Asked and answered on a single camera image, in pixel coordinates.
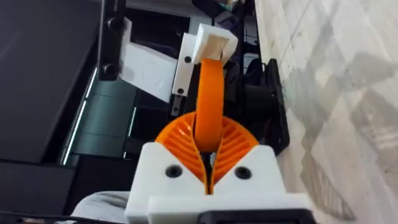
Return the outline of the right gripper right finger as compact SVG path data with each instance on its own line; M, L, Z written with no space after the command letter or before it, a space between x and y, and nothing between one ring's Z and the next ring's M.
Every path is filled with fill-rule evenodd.
M213 164L211 193L286 193L273 148L259 144L244 126L227 117L223 118L222 134Z

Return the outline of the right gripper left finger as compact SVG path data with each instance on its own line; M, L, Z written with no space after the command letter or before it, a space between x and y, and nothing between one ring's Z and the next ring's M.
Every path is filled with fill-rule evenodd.
M149 223L156 197L205 195L206 170L193 137L194 113L176 118L143 145L129 193L128 223Z

